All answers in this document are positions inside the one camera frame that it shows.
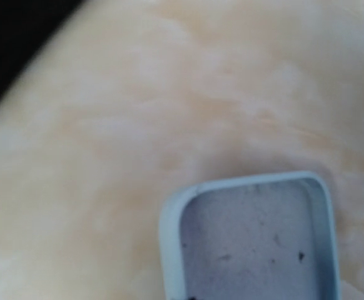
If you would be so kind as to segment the light blue phone case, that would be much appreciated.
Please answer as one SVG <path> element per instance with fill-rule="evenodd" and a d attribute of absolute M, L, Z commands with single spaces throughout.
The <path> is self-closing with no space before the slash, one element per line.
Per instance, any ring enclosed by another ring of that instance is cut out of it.
<path fill-rule="evenodd" d="M 340 299 L 330 192 L 313 172 L 203 182 L 164 202 L 166 299 Z"/>

